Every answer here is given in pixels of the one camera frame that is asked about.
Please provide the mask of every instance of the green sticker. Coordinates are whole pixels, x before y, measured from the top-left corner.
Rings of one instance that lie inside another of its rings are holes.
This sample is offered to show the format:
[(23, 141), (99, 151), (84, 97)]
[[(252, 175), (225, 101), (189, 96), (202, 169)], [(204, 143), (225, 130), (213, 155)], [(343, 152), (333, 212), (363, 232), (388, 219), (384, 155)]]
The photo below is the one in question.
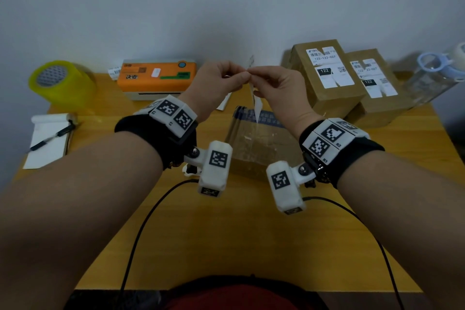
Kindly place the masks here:
[(191, 73), (189, 71), (178, 72), (176, 76), (160, 76), (160, 79), (188, 80), (190, 78), (191, 78)]

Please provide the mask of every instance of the blue tape strip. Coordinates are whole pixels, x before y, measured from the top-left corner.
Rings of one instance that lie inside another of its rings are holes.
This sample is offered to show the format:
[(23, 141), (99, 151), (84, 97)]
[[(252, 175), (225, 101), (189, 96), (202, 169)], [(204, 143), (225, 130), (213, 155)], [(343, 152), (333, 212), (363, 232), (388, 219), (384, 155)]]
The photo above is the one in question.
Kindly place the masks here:
[[(253, 109), (247, 109), (246, 107), (237, 107), (234, 111), (233, 117), (239, 120), (245, 120), (247, 122), (256, 123), (255, 111)], [(276, 126), (277, 128), (283, 128), (281, 122), (276, 119), (273, 112), (262, 110), (259, 116), (259, 124)]]

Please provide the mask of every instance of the pen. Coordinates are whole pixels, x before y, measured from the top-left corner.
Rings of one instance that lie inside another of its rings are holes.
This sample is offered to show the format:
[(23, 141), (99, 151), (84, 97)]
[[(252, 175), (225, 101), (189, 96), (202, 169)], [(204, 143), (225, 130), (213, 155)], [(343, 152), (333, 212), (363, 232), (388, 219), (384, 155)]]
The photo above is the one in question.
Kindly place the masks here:
[(76, 128), (76, 124), (74, 124), (72, 120), (68, 120), (68, 122), (69, 122), (69, 125), (68, 125), (67, 127), (65, 127), (64, 129), (61, 129), (61, 130), (58, 131), (55, 135), (50, 136), (49, 138), (46, 138), (45, 140), (42, 140), (42, 141), (39, 142), (38, 144), (32, 146), (32, 147), (29, 149), (29, 152), (30, 152), (30, 151), (36, 151), (36, 150), (38, 150), (39, 148), (45, 146), (47, 143), (49, 143), (50, 141), (52, 141), (55, 137), (60, 137), (60, 136), (66, 135), (68, 132), (73, 131), (73, 130)]

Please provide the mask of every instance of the person's left arm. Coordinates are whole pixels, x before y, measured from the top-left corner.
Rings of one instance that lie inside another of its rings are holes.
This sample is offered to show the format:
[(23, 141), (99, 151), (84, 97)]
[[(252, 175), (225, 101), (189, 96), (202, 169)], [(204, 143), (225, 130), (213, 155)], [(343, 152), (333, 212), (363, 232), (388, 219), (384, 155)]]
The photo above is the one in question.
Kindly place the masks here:
[[(208, 62), (179, 99), (201, 122), (249, 78), (231, 62)], [(0, 194), (0, 308), (62, 309), (162, 171), (158, 152), (122, 131), (11, 184)]]

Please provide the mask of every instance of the floor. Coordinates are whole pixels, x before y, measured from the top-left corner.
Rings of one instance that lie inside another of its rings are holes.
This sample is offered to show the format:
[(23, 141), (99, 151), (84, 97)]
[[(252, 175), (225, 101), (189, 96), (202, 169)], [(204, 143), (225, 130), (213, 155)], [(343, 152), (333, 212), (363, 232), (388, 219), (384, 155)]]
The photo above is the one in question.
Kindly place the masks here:
[[(394, 293), (320, 292), (329, 310), (392, 310), (399, 309)], [(117, 291), (78, 290), (68, 300), (64, 310), (113, 310)], [(422, 293), (402, 293), (405, 310), (433, 310)], [(157, 291), (126, 291), (124, 304), (117, 310), (152, 310), (160, 299)]]

